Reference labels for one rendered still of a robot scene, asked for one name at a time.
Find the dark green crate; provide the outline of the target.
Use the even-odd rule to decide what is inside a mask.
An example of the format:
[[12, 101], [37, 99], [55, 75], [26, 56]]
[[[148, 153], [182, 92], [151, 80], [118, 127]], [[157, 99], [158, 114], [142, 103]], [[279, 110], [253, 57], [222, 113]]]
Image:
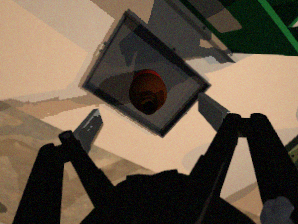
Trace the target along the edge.
[[179, 1], [232, 53], [255, 54], [298, 32], [298, 0]]

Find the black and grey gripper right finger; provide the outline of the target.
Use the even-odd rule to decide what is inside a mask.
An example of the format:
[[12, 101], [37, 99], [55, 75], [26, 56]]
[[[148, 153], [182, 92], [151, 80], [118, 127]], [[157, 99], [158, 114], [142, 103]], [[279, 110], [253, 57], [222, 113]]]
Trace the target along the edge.
[[298, 224], [298, 170], [267, 116], [241, 118], [204, 92], [198, 111], [217, 133], [172, 197], [170, 224], [201, 224], [212, 194], [220, 196], [238, 137], [247, 139], [264, 204], [261, 224]]

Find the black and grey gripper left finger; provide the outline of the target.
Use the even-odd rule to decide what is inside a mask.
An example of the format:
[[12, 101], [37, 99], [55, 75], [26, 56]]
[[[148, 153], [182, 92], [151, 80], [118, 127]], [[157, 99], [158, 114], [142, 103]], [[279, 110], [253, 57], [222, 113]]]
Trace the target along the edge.
[[132, 205], [87, 154], [103, 126], [99, 108], [93, 109], [74, 132], [58, 135], [61, 145], [39, 149], [12, 224], [60, 224], [64, 163], [69, 161], [103, 224], [138, 224]]

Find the dark brown bottle with red label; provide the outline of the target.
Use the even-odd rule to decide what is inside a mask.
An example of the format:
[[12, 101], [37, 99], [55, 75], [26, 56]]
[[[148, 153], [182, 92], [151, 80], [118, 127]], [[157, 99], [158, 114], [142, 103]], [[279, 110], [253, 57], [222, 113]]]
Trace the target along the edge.
[[144, 69], [133, 78], [129, 98], [137, 110], [152, 115], [164, 105], [167, 89], [157, 72]]

